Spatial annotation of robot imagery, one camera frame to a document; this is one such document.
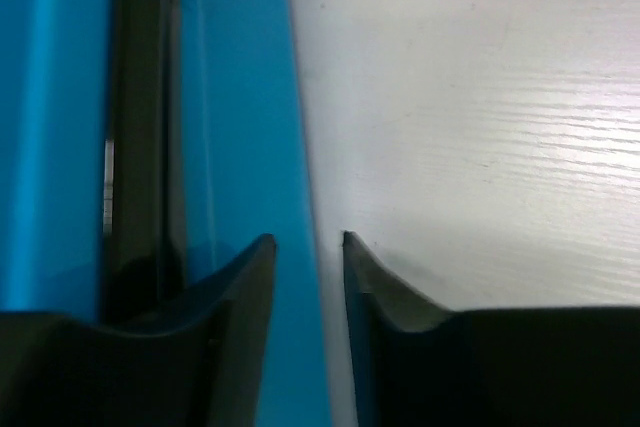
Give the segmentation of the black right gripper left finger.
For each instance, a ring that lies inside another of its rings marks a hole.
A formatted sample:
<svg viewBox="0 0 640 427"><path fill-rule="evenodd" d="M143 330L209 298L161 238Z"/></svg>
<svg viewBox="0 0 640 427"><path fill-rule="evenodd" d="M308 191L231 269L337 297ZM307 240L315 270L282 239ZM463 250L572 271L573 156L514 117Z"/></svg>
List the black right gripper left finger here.
<svg viewBox="0 0 640 427"><path fill-rule="evenodd" d="M120 326L53 312L1 316L5 426L251 426L276 242L257 237L216 273Z"/></svg>

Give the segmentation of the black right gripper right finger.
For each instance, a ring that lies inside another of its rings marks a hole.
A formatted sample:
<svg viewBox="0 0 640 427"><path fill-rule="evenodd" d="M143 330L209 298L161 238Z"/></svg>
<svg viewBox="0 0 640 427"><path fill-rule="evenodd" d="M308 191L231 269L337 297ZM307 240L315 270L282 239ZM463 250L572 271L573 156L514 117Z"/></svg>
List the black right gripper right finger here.
<svg viewBox="0 0 640 427"><path fill-rule="evenodd" d="M639 311L454 311L345 232L344 296L362 426L635 426Z"/></svg>

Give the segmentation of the blue hard-shell suitcase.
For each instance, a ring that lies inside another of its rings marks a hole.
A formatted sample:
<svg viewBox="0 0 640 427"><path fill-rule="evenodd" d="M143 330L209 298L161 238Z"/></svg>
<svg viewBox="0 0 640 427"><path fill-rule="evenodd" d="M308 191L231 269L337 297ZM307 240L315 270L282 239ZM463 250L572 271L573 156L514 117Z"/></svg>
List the blue hard-shell suitcase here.
<svg viewBox="0 0 640 427"><path fill-rule="evenodd" d="M289 0L1 0L1 316L120 326L264 234L251 426L327 426Z"/></svg>

